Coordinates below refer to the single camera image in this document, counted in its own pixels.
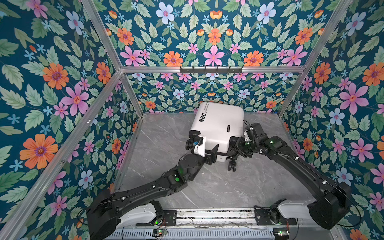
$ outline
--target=small blue flower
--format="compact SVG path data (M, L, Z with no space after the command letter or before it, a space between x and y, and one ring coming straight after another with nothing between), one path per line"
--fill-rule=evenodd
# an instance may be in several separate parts
M347 72L347 70L344 69L344 72L342 72L341 75L342 75L343 77L346 77L346 76L348 75L348 73L349 73L349 72Z
M95 187L94 183L91 183L88 187L89 190L92 190Z
M12 117L7 117L8 120L11 120L11 124L14 125L15 122L19 123L20 121L18 119L20 119L20 117L16 117L15 114L12 114Z
M347 38L347 32L345 31L344 33L343 33L343 35L340 37L341 39L346 39Z
M15 159L15 164L12 164L11 166L9 166L9 168L14 168L14 171L17 172L19 168L23 168L23 162L24 161L18 161L17 159Z
M372 213L374 213L376 210L372 208L372 205L371 205L371 204L369 204L369 205L367 206L367 211L369 211L369 213L372 214Z
M349 156L348 161L350 161L351 164L355 163L355 157Z
M256 23L256 29L261 29L262 27L264 27L264 25L262 25L262 23Z
M175 9L175 11L173 12L173 15L175 15L175 17L180 16L180 11L177 11L177 10Z
M78 190L77 194L80 195L83 192L84 188L83 187L79 187L77 190Z
M87 34L87 32L86 31L81 31L82 33L83 33L83 38L85 38L85 39L88 39L88 34Z
M334 76L336 76L336 70L333 70L331 71L331 74L329 75L331 78L333 78Z
M222 22L226 23L228 21L228 15L223 15L223 19L221 19Z
M169 22L169 24L168 24L167 28L169 28L170 30L172 30L172 29L175 29L175 24L174 24L174 23L171 23L171 22Z
M106 21L108 21L109 23L112 21L111 17L109 15L104 15Z
M40 51L41 53L44 53L46 51L44 45L36 44L36 46L38 47L37 51Z
M60 10L60 12L64 11L64 7L60 5L60 3L57 3L57 8Z
M123 21L123 20L124 20L124 15L122 15L121 13L119 13L118 18L120 18L120 20Z
M336 164L335 164L335 167L336 167L337 170L340 170L341 165L339 165L338 163L336 163Z
M373 6L371 6L368 10L369 13L373 12L374 10L376 9L376 4L374 4Z
M56 188L56 191L53 194L57 197L60 194L60 188Z
M42 21L41 24L44 26L44 29L47 29L48 31L51 30L51 24L47 20L44 22Z
M81 74L83 75L83 77L86 77L88 73L85 71L85 69L83 69L83 71L81 72Z
M373 230L371 231L371 233L372 233L373 237L379 239L380 234L378 234L378 233L376 232L375 229L373 229Z
M71 182L72 182L72 181L70 180L70 178L68 178L67 180L65 180L65 181L64 181L64 183L65 183L64 187L69 187L69 185L70 185Z
M44 133L45 135L47 135L47 132L50 132L51 129L49 129L50 125L47 125L47 126L44 126L42 125L41 128L42 130L40 130L40 133Z
M313 13L307 15L307 19L311 20L313 18Z
M256 9L256 11L252 11L252 16L254 16L254 17L257 17L257 15L259 15L259 14L260 14L260 12L258 9Z
M43 112L47 113L47 116L49 116L49 114L52 114L52 108L50 108L49 106L47 106L45 109L43 109Z
M320 22L323 22L324 20L327 19L328 14L322 15L320 18Z
M29 53L28 50L25 50L25 53L26 53L26 54L24 54L24 57L29 58L30 61L32 60L32 58L33 58L33 59L36 59L36 58L34 57L35 54L34 54L33 52Z
M64 226L64 231L61 232L61 234L67 235L67 233L70 231L70 226Z
M352 18L352 16L346 17L345 18L345 23L349 23L351 21L351 18Z
M208 15L207 15L207 16L204 15L204 19L203 19L203 21L205 21L205 23L209 22L209 21L210 21L210 20L209 20L209 16L208 16Z

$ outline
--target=floral wallpaper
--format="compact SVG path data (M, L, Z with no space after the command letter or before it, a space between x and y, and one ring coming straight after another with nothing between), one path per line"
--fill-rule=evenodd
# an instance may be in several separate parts
M96 7L126 66L295 66L306 61L337 3L119 0Z
M2 1L0 30L2 228L114 69L79 1ZM76 215L113 188L136 117L117 85L18 239L87 239Z
M144 112L196 112L200 102L275 113L297 78L293 73L133 73L128 75Z
M354 1L284 114L297 151L352 187L340 224L352 240L384 238L383 1Z

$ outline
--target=metal frame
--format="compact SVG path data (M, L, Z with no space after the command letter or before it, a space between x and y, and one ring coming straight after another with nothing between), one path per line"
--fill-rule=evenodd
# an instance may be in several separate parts
M116 72L109 80L107 85L104 86L99 96L83 115L80 122L74 128L72 133L63 143L62 147L56 153L52 161L44 169L43 173L37 179L32 188L28 191L28 194L23 199L22 203L15 210L11 218L3 226L0 231L0 239L15 239L24 227L29 216L33 214L41 199L45 196L49 186L54 182L60 170L63 168L64 163L74 151L77 143L81 140L84 133L89 128L89 123L96 117L100 108L105 103L112 89L116 86L120 80L121 72Z
M297 77L295 83L293 84L291 90L289 91L287 97L284 100L283 105L281 106L278 114L279 117L282 117L285 110L288 108L289 104L295 97L297 91L300 89L300 86L307 77L308 73L310 72L312 66L316 62L317 58L319 57L321 51L327 44L329 38L331 37L333 31L336 29L337 25L339 24L341 18L346 13L349 5L353 0L340 0L338 5L336 6L335 11L332 13L331 17L328 20L327 25L324 28L324 32L321 34L318 42L316 43L316 46L312 49L307 61L304 64L304 71Z
M193 67L193 69L197 70L197 72L201 72L202 70L208 70L210 73L214 73L216 69L228 69L227 66L201 66L201 67ZM121 67L121 71L123 73L179 73L180 67ZM259 66L259 67L243 67L243 73L302 73L304 72L303 66Z
M136 143L137 143L137 138L139 136L139 133L141 131L141 126L143 123L143 118L139 118L137 121L137 127L135 129L135 132L133 133L131 137L131 144L129 145L129 148L127 149L127 152L125 153L125 156L122 160L122 165L120 167L119 173L116 176L115 179L115 192L118 192L120 190L122 181L124 179L125 173L128 171L129 164L131 163L131 158L133 155L133 151L135 149Z

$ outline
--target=floor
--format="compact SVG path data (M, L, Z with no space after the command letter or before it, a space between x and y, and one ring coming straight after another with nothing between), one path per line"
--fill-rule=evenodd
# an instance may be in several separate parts
M187 151L185 142L194 114L145 115L137 144L125 174L121 191L157 179L174 167ZM276 114L245 113L250 123L259 122L269 137L281 137L290 146L290 138ZM227 162L204 165L193 182L183 191L160 198L163 208L226 208L270 206L275 201L309 199L309 191L286 169L254 154L239 157L236 172L228 171Z

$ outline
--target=silver metal beam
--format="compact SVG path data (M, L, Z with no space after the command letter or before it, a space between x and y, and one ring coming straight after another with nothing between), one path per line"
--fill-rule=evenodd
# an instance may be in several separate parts
M116 71L119 71L122 67L120 58L113 47L112 41L109 38L107 31L105 30L104 23L101 20L101 17L96 9L96 6L93 0L82 0L83 6L97 32L101 43L103 44L105 51L107 52L109 58L111 59L112 65Z
M127 90L129 99L131 100L131 103L133 105L133 108L135 109L137 115L139 118L142 118L143 116L143 111L140 107L139 100L137 99L137 96L135 92L133 91L132 85L129 83L128 77L126 74L123 74L121 78L121 83L124 86L124 88Z
M204 69L212 72L215 69L228 69L227 66L203 66L194 67L195 70L201 72ZM123 73L179 73L180 67L127 67L121 68ZM243 67L243 73L302 73L304 68L302 66L259 66L259 67Z
M107 85L105 85L99 96L97 96L88 111L83 115L80 122L65 140L64 144L56 153L52 161L47 165L43 173L29 190L22 203L3 226L0 231L0 239L13 240L17 237L18 233L25 226L29 216L31 216L35 211L41 202L41 199L48 191L49 186L52 182L54 182L60 170L63 168L64 163L72 154L77 143L81 140L82 136L88 129L90 121L96 117L96 114L105 103L105 100L109 96L110 92L120 80L120 76L120 72L115 73Z
M127 149L127 152L125 153L125 156L122 160L122 165L119 169L119 173L115 179L115 183L114 183L115 184L115 192L120 191L120 187L121 187L122 181L124 179L125 173L127 173L127 171L128 171L128 167L129 167L129 164L130 164L131 159L132 159L133 151L135 150L135 146L137 143L137 138L138 138L140 130L141 130L142 122L143 122L143 118L139 118L139 120L137 121L137 127L136 127L135 132L132 135L131 144L129 145L129 148Z
M312 66L316 62L321 51L323 50L323 48L327 44L329 38L331 37L333 31L336 29L341 18L344 16L345 12L347 11L349 5L352 2L353 2L353 0L340 0L339 1L338 5L336 6L335 11L332 13L331 17L328 20L327 25L324 28L324 32L321 34L318 42L316 43L315 47L312 49L307 61L305 62L304 71L301 74L299 74L299 76L297 77L291 90L289 91L287 97L285 98L284 103L278 112L279 117L283 116L285 110L287 109L287 107L291 103L292 99L296 95L297 91L299 90L303 80L305 79L305 77L307 77Z

